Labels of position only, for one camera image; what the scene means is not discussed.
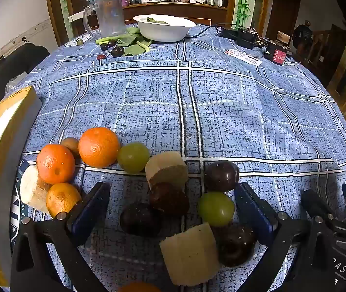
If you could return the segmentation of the wooden cabinet shelf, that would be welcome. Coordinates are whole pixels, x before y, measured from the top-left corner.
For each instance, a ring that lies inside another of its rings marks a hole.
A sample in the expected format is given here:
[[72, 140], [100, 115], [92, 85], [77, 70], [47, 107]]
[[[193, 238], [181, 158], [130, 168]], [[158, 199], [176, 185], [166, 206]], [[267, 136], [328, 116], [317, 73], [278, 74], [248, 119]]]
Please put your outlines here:
[[172, 15], [188, 18], [197, 24], [231, 24], [232, 9], [227, 7], [211, 6], [194, 3], [145, 3], [123, 7], [123, 15], [126, 24], [132, 24], [134, 16], [147, 14]]

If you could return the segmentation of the brown kiwi fruit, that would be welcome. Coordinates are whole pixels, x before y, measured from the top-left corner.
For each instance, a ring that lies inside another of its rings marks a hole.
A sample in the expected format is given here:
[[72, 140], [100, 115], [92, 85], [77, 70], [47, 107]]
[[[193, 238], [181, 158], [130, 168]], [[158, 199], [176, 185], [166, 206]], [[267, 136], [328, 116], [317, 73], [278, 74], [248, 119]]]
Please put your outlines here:
[[74, 158], [79, 158], [79, 141], [73, 137], [65, 138], [61, 141], [61, 145], [68, 148], [73, 154]]

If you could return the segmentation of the green leafy vegetable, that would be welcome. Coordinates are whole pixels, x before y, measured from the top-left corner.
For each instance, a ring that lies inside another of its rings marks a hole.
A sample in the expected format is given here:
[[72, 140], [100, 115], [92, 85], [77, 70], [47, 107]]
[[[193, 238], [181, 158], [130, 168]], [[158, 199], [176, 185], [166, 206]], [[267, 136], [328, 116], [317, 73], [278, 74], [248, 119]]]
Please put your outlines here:
[[107, 43], [107, 50], [110, 49], [111, 51], [116, 46], [122, 46], [125, 49], [125, 53], [122, 57], [133, 57], [149, 52], [152, 41], [144, 38], [139, 28], [129, 27], [126, 28], [126, 33], [124, 34], [96, 40], [96, 44], [99, 46], [102, 43]]

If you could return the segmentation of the far red jujube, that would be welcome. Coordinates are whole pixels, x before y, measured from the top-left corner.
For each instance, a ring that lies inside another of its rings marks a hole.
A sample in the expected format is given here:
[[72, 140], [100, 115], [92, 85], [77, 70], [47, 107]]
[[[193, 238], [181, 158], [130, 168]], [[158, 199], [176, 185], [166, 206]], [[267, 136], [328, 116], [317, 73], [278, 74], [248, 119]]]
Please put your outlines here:
[[104, 54], [99, 54], [96, 59], [97, 60], [102, 60], [102, 59], [105, 59], [105, 58], [106, 58], [106, 56]]

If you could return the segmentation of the large orange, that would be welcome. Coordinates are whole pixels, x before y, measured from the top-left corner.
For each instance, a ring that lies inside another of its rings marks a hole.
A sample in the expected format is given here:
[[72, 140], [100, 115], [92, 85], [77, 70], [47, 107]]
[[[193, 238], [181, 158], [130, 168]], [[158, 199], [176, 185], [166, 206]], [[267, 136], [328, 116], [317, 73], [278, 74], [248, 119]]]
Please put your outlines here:
[[106, 168], [116, 162], [121, 145], [115, 132], [106, 127], [94, 127], [81, 135], [78, 149], [88, 166]]

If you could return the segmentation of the yellow rimmed white foam tray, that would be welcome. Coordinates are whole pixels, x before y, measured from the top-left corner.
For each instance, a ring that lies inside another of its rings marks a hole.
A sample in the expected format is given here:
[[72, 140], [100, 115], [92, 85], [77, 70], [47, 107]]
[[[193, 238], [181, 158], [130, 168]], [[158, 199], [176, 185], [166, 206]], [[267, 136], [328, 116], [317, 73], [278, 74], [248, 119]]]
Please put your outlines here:
[[11, 200], [17, 168], [42, 106], [35, 89], [24, 87], [0, 102], [0, 286], [11, 282]]

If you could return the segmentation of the black red battery pack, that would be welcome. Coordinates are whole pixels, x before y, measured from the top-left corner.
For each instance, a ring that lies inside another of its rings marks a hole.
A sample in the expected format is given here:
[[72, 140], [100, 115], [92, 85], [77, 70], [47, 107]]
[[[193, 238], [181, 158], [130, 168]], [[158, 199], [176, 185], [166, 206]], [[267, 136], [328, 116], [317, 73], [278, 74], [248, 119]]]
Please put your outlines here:
[[288, 48], [276, 40], [269, 40], [267, 43], [264, 58], [272, 61], [276, 65], [282, 66], [286, 59]]

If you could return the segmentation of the white bowl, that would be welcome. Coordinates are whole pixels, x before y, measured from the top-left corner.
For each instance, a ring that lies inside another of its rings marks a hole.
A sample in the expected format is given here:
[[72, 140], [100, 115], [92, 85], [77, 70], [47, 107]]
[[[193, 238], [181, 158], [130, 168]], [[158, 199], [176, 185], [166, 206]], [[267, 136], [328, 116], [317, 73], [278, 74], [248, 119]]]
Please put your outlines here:
[[170, 15], [137, 15], [133, 20], [138, 24], [144, 38], [154, 42], [179, 42], [183, 40], [195, 22]]

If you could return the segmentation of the small mandarin orange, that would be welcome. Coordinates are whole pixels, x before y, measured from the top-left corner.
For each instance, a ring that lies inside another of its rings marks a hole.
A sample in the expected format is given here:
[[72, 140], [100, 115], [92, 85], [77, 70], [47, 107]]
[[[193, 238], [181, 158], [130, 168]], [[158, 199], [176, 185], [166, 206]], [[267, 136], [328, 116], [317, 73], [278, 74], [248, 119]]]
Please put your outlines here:
[[75, 186], [61, 182], [50, 187], [46, 207], [51, 217], [55, 218], [60, 212], [69, 213], [80, 200], [80, 193]]

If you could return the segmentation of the white paper card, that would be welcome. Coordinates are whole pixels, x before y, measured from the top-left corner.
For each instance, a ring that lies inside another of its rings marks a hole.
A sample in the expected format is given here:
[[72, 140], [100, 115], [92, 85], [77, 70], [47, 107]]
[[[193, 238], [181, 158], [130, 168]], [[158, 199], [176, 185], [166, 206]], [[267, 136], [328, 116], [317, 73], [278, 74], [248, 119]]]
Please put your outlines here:
[[224, 51], [224, 53], [256, 67], [259, 67], [262, 64], [261, 60], [256, 59], [242, 51], [238, 51], [237, 49], [227, 49], [226, 51]]

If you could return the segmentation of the black sofa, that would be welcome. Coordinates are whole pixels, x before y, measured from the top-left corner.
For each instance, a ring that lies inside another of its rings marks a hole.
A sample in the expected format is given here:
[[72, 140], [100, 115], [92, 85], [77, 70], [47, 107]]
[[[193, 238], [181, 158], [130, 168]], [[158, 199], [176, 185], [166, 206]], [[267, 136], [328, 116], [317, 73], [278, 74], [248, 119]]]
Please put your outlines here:
[[49, 54], [49, 51], [45, 47], [27, 43], [17, 48], [7, 57], [1, 56], [0, 101], [5, 95], [5, 87], [10, 80], [23, 73], [29, 74]]

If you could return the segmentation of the far dark plum small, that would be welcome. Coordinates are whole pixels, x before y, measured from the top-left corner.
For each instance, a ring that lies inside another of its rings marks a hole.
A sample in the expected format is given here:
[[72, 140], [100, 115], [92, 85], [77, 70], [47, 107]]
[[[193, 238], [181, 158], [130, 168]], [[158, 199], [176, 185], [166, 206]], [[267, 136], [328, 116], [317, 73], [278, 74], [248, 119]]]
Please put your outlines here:
[[107, 43], [102, 43], [100, 45], [100, 48], [101, 48], [102, 51], [106, 51], [108, 49], [108, 44]]

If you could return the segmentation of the medium orange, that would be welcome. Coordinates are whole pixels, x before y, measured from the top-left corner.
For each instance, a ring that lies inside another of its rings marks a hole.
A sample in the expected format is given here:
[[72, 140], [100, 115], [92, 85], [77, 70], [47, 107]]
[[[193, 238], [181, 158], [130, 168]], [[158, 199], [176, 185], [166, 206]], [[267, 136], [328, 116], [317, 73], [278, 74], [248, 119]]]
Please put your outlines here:
[[36, 157], [40, 178], [50, 184], [69, 182], [75, 173], [75, 158], [71, 151], [61, 144], [47, 144]]

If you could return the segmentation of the blue plaid tablecloth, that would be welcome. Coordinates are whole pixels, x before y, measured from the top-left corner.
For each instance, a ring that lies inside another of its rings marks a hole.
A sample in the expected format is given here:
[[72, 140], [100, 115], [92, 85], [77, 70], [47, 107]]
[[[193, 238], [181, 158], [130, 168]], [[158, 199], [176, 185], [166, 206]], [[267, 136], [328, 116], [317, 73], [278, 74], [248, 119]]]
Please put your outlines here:
[[306, 218], [300, 196], [313, 189], [346, 222], [346, 121], [320, 81], [294, 60], [276, 65], [252, 49], [256, 67], [225, 54], [236, 44], [216, 31], [190, 32], [135, 57], [114, 58], [89, 36], [55, 50], [18, 84], [32, 86], [42, 107], [17, 175], [46, 144], [106, 127], [121, 144], [176, 151], [186, 162], [190, 209], [168, 236], [201, 223], [203, 174], [218, 160], [235, 163], [240, 180], [276, 211]]

